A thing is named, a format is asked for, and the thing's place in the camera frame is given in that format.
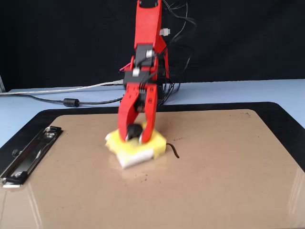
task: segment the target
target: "brown clipboard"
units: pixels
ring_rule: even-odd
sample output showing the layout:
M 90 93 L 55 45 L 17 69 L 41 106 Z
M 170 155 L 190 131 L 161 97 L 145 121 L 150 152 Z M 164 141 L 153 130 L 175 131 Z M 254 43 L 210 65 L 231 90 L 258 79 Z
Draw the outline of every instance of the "brown clipboard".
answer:
M 305 227 L 304 172 L 256 112 L 157 113 L 180 159 L 169 147 L 126 170 L 104 146 L 116 120 L 56 118 L 63 133 L 26 184 L 0 190 L 1 227 Z

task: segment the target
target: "black clipboard border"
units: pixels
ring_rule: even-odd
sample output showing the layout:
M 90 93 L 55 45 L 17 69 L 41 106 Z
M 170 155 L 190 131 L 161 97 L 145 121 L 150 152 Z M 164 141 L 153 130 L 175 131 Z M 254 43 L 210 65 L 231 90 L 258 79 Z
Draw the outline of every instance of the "black clipboard border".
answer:
M 157 108 L 157 112 L 237 109 L 255 111 L 293 159 L 305 171 L 305 129 L 276 103 L 163 105 Z M 39 112 L 0 148 L 0 174 L 14 159 L 12 156 L 13 150 L 22 150 L 41 129 L 48 127 L 57 117 L 62 115 L 115 114 L 117 112 L 118 107 L 53 109 Z

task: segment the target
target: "white cable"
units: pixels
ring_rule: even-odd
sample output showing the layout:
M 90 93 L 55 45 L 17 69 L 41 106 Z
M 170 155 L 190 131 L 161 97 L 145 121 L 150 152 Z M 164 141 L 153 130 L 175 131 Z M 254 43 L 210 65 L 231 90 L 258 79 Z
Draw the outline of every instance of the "white cable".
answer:
M 122 85 L 123 80 L 116 80 L 112 82 L 106 82 L 106 83 L 99 83 L 91 86 L 85 86 L 85 87 L 77 87 L 77 88 L 71 88 L 71 89 L 60 89 L 60 90 L 48 90 L 48 91 L 34 91 L 34 92 L 3 92 L 0 93 L 0 95 L 9 95 L 9 94 L 41 94 L 41 93 L 62 93 L 62 92 L 74 92 L 78 90 L 83 90 L 83 89 L 88 89 L 88 88 L 93 88 L 93 87 L 98 87 L 98 86 L 105 86 L 105 85 Z

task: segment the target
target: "white connector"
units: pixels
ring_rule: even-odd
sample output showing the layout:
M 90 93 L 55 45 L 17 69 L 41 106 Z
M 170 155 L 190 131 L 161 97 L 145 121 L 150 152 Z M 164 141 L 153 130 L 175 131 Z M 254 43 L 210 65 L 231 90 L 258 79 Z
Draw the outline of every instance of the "white connector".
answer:
M 171 34 L 171 30 L 168 28 L 160 29 L 160 36 L 168 36 L 168 34 Z

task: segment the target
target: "clipboard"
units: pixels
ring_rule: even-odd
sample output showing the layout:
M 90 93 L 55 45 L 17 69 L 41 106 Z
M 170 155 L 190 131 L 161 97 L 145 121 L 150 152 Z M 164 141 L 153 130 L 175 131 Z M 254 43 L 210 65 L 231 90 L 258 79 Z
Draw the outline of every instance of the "clipboard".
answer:
M 195 104 L 158 111 L 155 128 L 180 159 L 169 148 L 127 170 L 104 146 L 117 108 L 39 113 L 0 155 L 9 157 L 50 125 L 63 132 L 24 186 L 0 190 L 0 226 L 305 227 L 305 130 L 280 106 Z

